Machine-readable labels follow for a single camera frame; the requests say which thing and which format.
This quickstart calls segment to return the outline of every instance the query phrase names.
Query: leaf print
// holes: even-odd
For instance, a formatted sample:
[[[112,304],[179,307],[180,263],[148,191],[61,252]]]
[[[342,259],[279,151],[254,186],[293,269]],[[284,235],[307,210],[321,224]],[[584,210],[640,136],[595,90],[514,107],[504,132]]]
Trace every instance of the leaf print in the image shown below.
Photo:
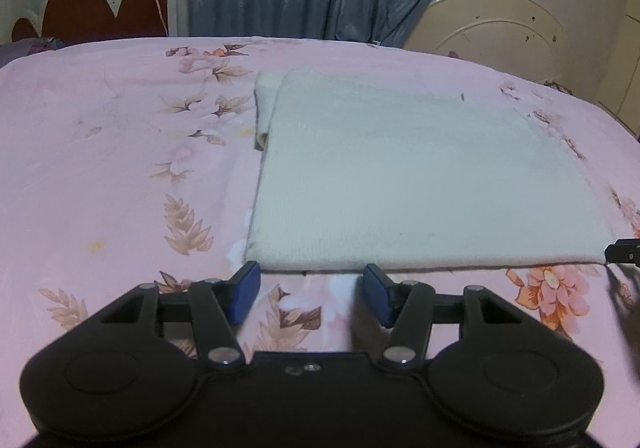
[[[247,359],[254,351],[306,351],[300,343],[311,331],[320,329],[322,325],[322,309],[311,311],[292,309],[285,311],[280,308],[280,300],[289,296],[278,284],[267,299],[271,309],[266,313],[266,323],[259,323],[260,335],[253,346],[244,344],[243,351]]]
[[[622,300],[622,305],[625,306],[627,311],[631,311],[635,306],[633,295],[631,295],[631,290],[629,286],[625,284],[625,282],[620,282],[620,286],[618,287],[618,295],[620,300]]]
[[[569,146],[569,148],[574,151],[574,154],[578,156],[578,159],[586,159],[584,154],[582,154],[578,147],[575,145],[575,142],[571,138],[564,138],[564,142]]]
[[[178,56],[186,56],[188,54],[193,54],[194,51],[197,51],[195,48],[171,48],[168,51],[164,52],[165,56],[174,56],[177,54]]]
[[[47,311],[51,313],[51,318],[60,323],[60,327],[65,331],[70,331],[79,323],[89,318],[84,300],[78,303],[73,295],[68,296],[62,289],[58,289],[58,293],[54,293],[50,289],[39,288],[38,293],[43,295],[54,303],[60,304],[60,307],[49,307]]]
[[[520,100],[517,96],[511,94],[511,91],[515,91],[516,86],[513,82],[502,82],[500,85],[500,91],[502,94],[506,94],[509,98],[513,98],[514,100]]]
[[[176,113],[183,113],[185,111],[190,111],[191,110],[190,107],[194,103],[202,102],[206,96],[207,96],[206,93],[199,93],[199,94],[194,94],[192,96],[189,96],[184,100],[176,100],[172,104],[167,105],[167,108],[164,110],[164,112],[170,113],[170,114],[176,114]]]
[[[202,219],[194,224],[194,210],[182,199],[176,201],[169,194],[164,204],[164,219],[172,237],[165,236],[167,243],[182,255],[188,255],[190,250],[209,251],[213,244],[213,237],[209,237],[211,226],[202,229]]]
[[[154,284],[158,286],[160,293],[182,293],[193,283],[190,279],[183,279],[181,282],[178,282],[169,275],[169,273],[165,273],[164,271],[160,271],[160,275],[162,276],[164,283],[154,281]]]
[[[554,138],[559,138],[564,141],[572,152],[578,157],[578,159],[586,159],[576,146],[575,142],[566,136],[562,131],[562,117],[557,114],[547,113],[541,110],[533,111],[533,115],[540,121],[546,124],[546,130]]]
[[[552,125],[552,126],[557,126],[559,121],[561,120],[561,116],[557,114],[547,113],[539,109],[536,109],[535,111],[533,111],[533,115],[543,123],[546,123],[547,125]]]
[[[246,53],[240,53],[239,51],[236,51],[244,48],[245,46],[246,44],[225,44],[224,46],[222,46],[222,48],[217,48],[211,53],[209,53],[209,51],[205,51],[203,54],[209,56],[247,56]]]
[[[220,95],[216,99],[218,109],[211,114],[215,114],[218,118],[228,113],[240,114],[249,109],[249,107],[245,107],[244,104],[246,104],[250,98],[251,96],[239,96],[227,100],[224,96]]]
[[[207,138],[207,143],[211,145],[226,145],[226,140],[217,134],[204,134],[202,131],[196,131],[190,134],[188,138]]]
[[[614,203],[622,213],[623,218],[631,225],[634,231],[634,237],[640,239],[640,210],[636,206],[636,202],[628,197],[620,197],[612,186],[609,186],[610,195]]]
[[[180,183],[180,181],[187,179],[188,173],[193,172],[193,170],[183,170],[181,173],[173,173],[171,171],[171,163],[154,163],[154,165],[161,167],[162,170],[151,174],[149,177],[168,177],[174,186]]]
[[[283,327],[290,327],[292,325],[300,325],[302,329],[308,331],[315,331],[320,329],[322,325],[322,308],[316,307],[311,311],[305,311],[300,313],[299,309],[293,311],[280,311],[280,322]]]
[[[247,344],[244,345],[244,351],[251,356],[254,351],[287,351],[287,352],[300,352],[306,351],[305,348],[300,347],[300,344],[305,340],[310,331],[303,330],[302,325],[292,325],[290,327],[281,327],[280,320],[278,320],[273,312],[268,311],[267,323],[260,322],[260,335],[255,341],[252,348],[249,348]]]
[[[212,69],[211,76],[215,76],[216,80],[218,80],[218,83],[227,85],[232,83],[232,78],[244,76],[245,74],[250,72],[251,71],[242,66],[230,66],[229,59],[225,58]]]

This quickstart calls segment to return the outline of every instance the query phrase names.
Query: floral pattern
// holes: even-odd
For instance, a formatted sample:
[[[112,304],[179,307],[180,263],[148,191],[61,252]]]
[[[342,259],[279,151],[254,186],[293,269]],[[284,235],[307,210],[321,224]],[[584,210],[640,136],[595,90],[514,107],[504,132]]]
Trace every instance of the floral pattern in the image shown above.
[[[526,283],[513,269],[508,269],[506,275],[520,288],[516,303],[538,311],[540,321],[553,331],[565,336],[578,332],[576,317],[589,312],[583,298],[589,292],[589,284],[577,266],[530,268]]]
[[[181,73],[210,70],[211,74],[208,78],[214,77],[218,83],[228,85],[232,83],[232,78],[244,76],[250,72],[243,66],[232,66],[229,63],[230,56],[246,56],[246,53],[238,51],[244,46],[245,44],[225,44],[212,52],[200,52],[196,48],[173,48],[166,52],[166,56],[175,54],[182,57],[178,69]]]
[[[58,289],[58,292],[54,293],[50,289],[40,288],[38,293],[58,304],[57,307],[47,308],[47,311],[51,313],[51,318],[59,322],[60,327],[65,331],[70,331],[89,317],[84,300],[78,301],[76,297],[67,295],[62,289]]]
[[[515,90],[516,90],[516,85],[511,81],[502,82],[502,84],[500,85],[500,92],[502,94],[508,96],[509,98],[519,101],[520,98],[512,94],[512,92],[514,92]]]
[[[289,296],[277,285],[268,294],[270,310],[266,313],[266,322],[260,321],[260,335],[252,345],[242,346],[247,359],[251,359],[254,351],[306,351],[300,344],[311,331],[320,329],[322,312],[318,307],[303,312],[300,309],[284,311],[280,308],[280,300]]]
[[[586,159],[584,154],[578,150],[575,142],[564,134],[564,131],[562,130],[562,117],[560,115],[551,114],[540,109],[534,110],[532,114],[539,121],[545,124],[546,131],[551,137],[564,141],[567,147],[572,150],[578,159]]]
[[[217,134],[205,134],[201,130],[197,130],[188,136],[189,138],[207,138],[207,143],[211,145],[226,145],[226,139]]]
[[[202,229],[202,219],[195,221],[193,208],[185,204],[182,199],[175,200],[169,194],[164,204],[164,219],[171,237],[164,237],[178,253],[188,255],[189,251],[209,251],[213,244],[213,237],[209,237],[211,226]]]
[[[172,162],[169,163],[154,163],[160,170],[151,174],[149,177],[168,178],[172,185],[177,185],[180,181],[187,179],[187,174],[193,172],[193,170],[184,169],[181,173],[174,173],[171,170]]]
[[[166,112],[170,113],[170,114],[176,114],[176,113],[182,113],[182,112],[186,112],[186,111],[190,111],[191,110],[191,106],[194,103],[199,103],[202,102],[205,97],[207,96],[206,93],[198,93],[198,94],[194,94],[192,96],[189,96],[188,98],[185,98],[184,100],[176,100],[170,104],[167,105],[166,108]]]
[[[169,275],[169,273],[165,273],[164,271],[160,271],[160,275],[162,276],[163,282],[154,281],[154,284],[158,286],[160,293],[182,293],[183,291],[186,291],[193,283],[193,281],[190,281],[189,279],[184,279],[183,281],[178,282],[174,277]],[[170,341],[188,357],[198,357],[198,352],[196,350],[196,344],[193,340],[193,337],[172,338]]]
[[[640,210],[636,206],[636,202],[628,197],[619,196],[611,186],[609,187],[609,192],[620,213],[633,228],[634,237],[640,239]]]
[[[216,105],[218,106],[215,114],[218,118],[223,117],[225,114],[233,113],[240,114],[248,110],[245,104],[251,99],[251,96],[239,96],[237,98],[231,98],[227,100],[222,94],[216,99]]]

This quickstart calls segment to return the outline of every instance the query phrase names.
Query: cream headboard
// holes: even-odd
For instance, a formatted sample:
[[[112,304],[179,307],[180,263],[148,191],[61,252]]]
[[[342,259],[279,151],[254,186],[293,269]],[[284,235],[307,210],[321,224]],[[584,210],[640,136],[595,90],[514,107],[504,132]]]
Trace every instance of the cream headboard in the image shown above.
[[[566,32],[532,0],[436,0],[404,48],[457,56],[533,82],[565,85],[571,75]]]

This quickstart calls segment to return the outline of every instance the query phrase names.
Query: cabinet door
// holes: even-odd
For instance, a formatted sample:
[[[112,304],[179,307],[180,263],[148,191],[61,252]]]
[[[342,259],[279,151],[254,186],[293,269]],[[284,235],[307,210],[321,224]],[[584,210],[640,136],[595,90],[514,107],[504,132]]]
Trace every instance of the cabinet door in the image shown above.
[[[640,131],[640,68],[636,69],[633,80],[631,80],[631,85],[626,93],[625,101],[622,102],[618,118],[629,127],[631,132],[638,136]]]
[[[618,40],[609,57],[607,73],[596,94],[596,100],[613,114],[618,114],[622,106],[639,56],[640,22],[625,16],[620,23]]]

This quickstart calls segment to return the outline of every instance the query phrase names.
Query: headboard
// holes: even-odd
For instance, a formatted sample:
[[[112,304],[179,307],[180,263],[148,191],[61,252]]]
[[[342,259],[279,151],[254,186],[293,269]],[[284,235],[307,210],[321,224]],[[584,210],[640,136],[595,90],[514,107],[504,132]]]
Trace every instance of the headboard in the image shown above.
[[[177,34],[175,0],[43,0],[14,22],[12,40],[57,37],[65,44]]]
[[[436,0],[404,48],[463,58],[532,82],[571,80],[569,37],[533,0]]]

